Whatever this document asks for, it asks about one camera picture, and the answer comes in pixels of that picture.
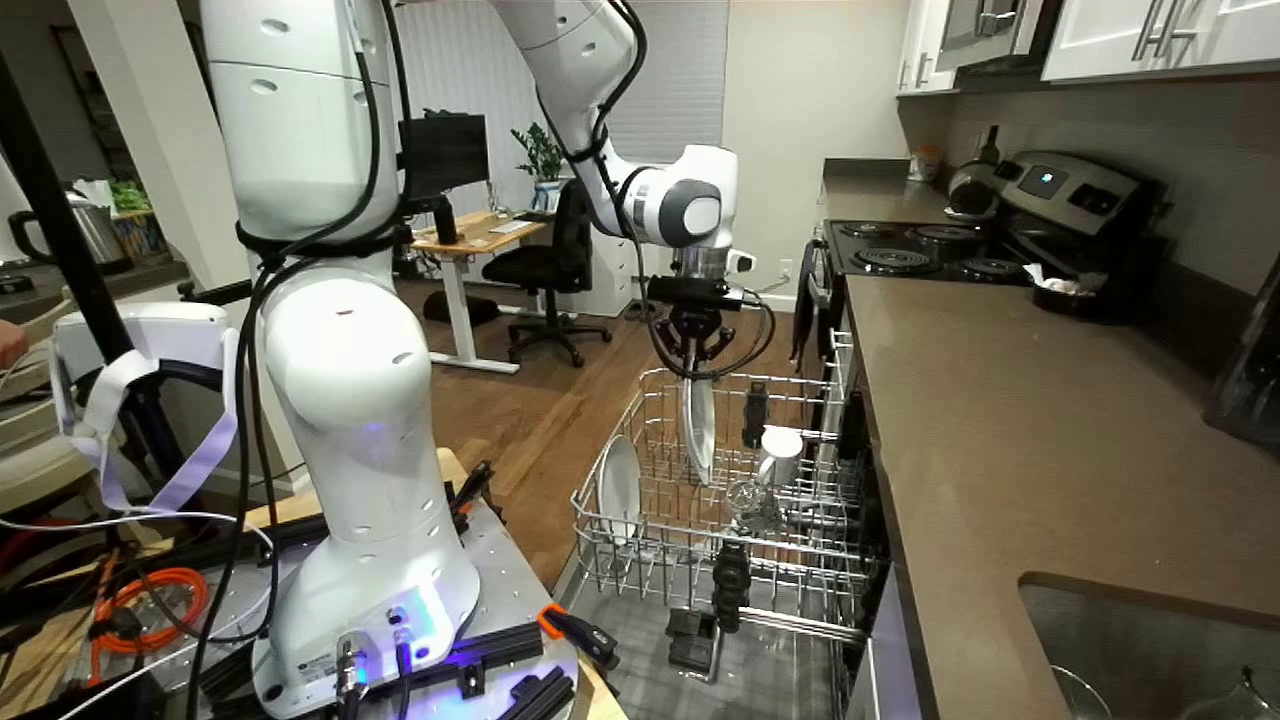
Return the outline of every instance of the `dishwasher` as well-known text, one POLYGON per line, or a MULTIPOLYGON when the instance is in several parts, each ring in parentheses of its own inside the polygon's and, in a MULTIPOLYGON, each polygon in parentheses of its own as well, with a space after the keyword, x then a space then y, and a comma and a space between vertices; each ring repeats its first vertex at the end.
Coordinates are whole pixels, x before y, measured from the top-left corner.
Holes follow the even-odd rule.
POLYGON ((639 373, 635 392, 571 491, 576 553, 558 583, 569 612, 618 636, 610 672, 633 720, 670 714, 845 714, 874 622, 884 556, 866 543, 874 477, 807 427, 847 386, 733 373, 707 382, 714 467, 687 453, 680 380, 639 373), (752 427, 806 427, 784 483, 764 483, 752 427), (621 483, 614 449, 629 442, 621 483))

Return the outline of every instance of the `stovetop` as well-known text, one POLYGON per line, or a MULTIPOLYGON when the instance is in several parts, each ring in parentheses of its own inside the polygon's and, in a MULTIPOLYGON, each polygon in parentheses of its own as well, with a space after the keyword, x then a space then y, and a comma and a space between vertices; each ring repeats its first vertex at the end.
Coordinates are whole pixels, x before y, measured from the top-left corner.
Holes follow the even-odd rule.
POLYGON ((829 222, 837 275, 919 275, 962 283, 1027 283, 1007 242, 977 222, 829 222))

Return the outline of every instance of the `wire rack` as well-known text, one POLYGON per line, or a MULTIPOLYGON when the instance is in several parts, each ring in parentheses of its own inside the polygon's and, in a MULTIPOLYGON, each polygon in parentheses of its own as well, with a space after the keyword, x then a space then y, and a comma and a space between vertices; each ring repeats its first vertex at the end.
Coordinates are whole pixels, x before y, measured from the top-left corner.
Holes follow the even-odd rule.
POLYGON ((806 454, 792 479, 762 479, 762 449, 746 442, 747 392, 769 394, 769 422, 813 427, 813 410, 840 410, 845 386, 798 374, 724 374, 714 382, 718 458, 698 467, 680 422, 680 380, 646 373, 614 439, 633 439, 639 458, 639 510, 605 495, 618 477, 610 449, 571 491, 583 583, 618 595, 649 595, 670 608, 714 608, 714 569, 724 543, 746 543, 752 587, 747 622, 784 627, 819 641, 853 641, 862 595, 876 556, 855 548, 862 463, 819 454, 837 442, 831 433, 806 433, 806 454), (776 510, 752 524, 762 491, 773 491, 776 510))

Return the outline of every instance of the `office chair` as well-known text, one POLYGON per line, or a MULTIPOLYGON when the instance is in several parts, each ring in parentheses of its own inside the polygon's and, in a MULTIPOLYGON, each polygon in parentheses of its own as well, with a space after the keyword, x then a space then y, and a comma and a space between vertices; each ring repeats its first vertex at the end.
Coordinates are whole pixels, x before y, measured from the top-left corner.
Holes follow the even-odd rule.
POLYGON ((569 351, 571 366, 583 366, 583 355, 571 349, 571 335, 614 339, 599 323, 571 323, 558 312, 558 291, 591 288, 591 198, 579 178, 563 182, 551 242, 525 242, 483 268, 488 281, 520 283, 531 297, 546 291, 542 320, 508 323, 508 355, 520 359, 531 342, 558 342, 569 351))

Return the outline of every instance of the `computer monitor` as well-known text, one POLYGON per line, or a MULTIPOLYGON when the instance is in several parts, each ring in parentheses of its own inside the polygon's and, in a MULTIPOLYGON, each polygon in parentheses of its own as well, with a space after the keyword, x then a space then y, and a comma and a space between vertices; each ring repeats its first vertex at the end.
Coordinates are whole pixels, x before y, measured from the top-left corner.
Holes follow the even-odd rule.
POLYGON ((409 202, 430 209, 460 182, 488 178, 483 115, 430 110, 401 125, 409 202))

